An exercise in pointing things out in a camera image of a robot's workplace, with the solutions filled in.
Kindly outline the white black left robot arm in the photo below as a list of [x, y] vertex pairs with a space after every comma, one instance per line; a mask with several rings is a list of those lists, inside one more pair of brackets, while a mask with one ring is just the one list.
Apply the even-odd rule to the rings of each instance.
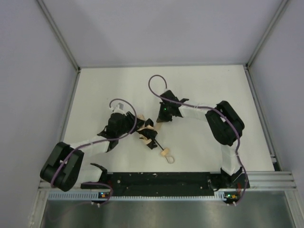
[[92, 170], [85, 168], [84, 159], [113, 150], [119, 140], [136, 132], [144, 125], [144, 120], [131, 112], [114, 112], [108, 124], [95, 137], [67, 144], [58, 142], [40, 171], [40, 178], [52, 187], [64, 192], [69, 191], [76, 183], [99, 181], [102, 170], [92, 165]]

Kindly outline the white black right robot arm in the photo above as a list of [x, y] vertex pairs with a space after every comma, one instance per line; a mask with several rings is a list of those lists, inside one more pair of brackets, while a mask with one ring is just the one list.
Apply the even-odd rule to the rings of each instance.
[[243, 171], [236, 150], [239, 148], [245, 124], [230, 103], [221, 101], [215, 107], [193, 105], [188, 103], [187, 98], [179, 100], [171, 90], [166, 90], [159, 98], [161, 102], [157, 122], [170, 122], [173, 117], [180, 117], [208, 123], [213, 137], [221, 144], [221, 181], [227, 187], [235, 187], [237, 178]]

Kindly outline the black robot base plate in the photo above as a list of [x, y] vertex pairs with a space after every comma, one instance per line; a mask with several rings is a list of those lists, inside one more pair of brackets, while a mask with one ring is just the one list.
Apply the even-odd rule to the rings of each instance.
[[237, 178], [235, 187], [221, 181], [221, 172], [113, 172], [103, 173], [93, 184], [81, 184], [82, 189], [101, 190], [109, 185], [115, 197], [187, 197], [213, 196], [219, 189], [245, 186], [245, 175]]

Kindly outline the beige and black folding umbrella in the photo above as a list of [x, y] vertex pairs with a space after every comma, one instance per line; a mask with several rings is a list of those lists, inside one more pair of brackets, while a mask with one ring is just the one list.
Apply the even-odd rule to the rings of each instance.
[[143, 114], [137, 115], [137, 120], [139, 127], [136, 132], [139, 134], [139, 139], [151, 150], [159, 148], [161, 150], [160, 156], [165, 158], [168, 164], [173, 164], [175, 159], [170, 154], [170, 149], [161, 146], [156, 139], [158, 126], [154, 126], [153, 120], [146, 119]]

